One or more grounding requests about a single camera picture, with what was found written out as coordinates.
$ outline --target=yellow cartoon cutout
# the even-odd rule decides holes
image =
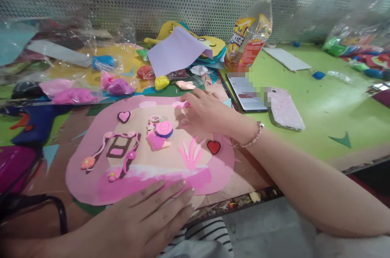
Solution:
[[[150,39],[150,38],[145,38],[144,42],[156,45],[160,41],[166,39],[173,31],[175,27],[182,27],[186,31],[188,31],[190,34],[193,35],[198,41],[201,41],[205,46],[209,47],[212,50],[212,55],[217,56],[222,49],[225,47],[225,42],[222,41],[221,39],[218,39],[216,37],[209,37],[209,36],[197,36],[195,33],[192,31],[186,29],[184,26],[182,26],[180,23],[170,20],[165,22],[161,29],[160,32],[158,33],[158,36],[156,39]]]

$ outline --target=green triangle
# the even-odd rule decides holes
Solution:
[[[341,143],[349,148],[352,148],[351,147],[351,142],[349,140],[349,135],[348,135],[348,132],[345,133],[345,136],[344,138],[335,138],[335,137],[331,137],[331,136],[328,136],[329,138],[333,139],[334,141],[337,141],[338,143]]]

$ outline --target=pink heart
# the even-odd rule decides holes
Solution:
[[[130,112],[120,112],[118,114],[118,120],[122,123],[125,124],[130,118]]]

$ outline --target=bracelet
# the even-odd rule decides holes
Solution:
[[[245,145],[241,145],[241,144],[240,144],[240,146],[241,146],[242,148],[247,148],[247,147],[251,146],[252,144],[254,144],[254,143],[256,142],[256,140],[259,139],[260,134],[261,134],[261,130],[262,130],[265,126],[264,126],[263,122],[261,122],[261,121],[257,122],[257,124],[259,125],[259,132],[256,134],[255,138],[253,138],[251,142],[249,142],[249,143],[247,143],[247,144],[245,144]]]

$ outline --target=clay flower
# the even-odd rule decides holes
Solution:
[[[116,181],[119,178],[119,176],[121,175],[121,172],[122,172],[121,167],[118,167],[118,168],[115,168],[114,170],[112,170],[110,172],[110,174],[108,175],[108,181],[109,182]]]
[[[137,152],[135,151],[129,151],[126,155],[126,159],[133,160],[137,157]]]
[[[85,158],[81,163],[81,169],[89,169],[93,167],[95,161],[96,161],[95,158],[91,156]]]

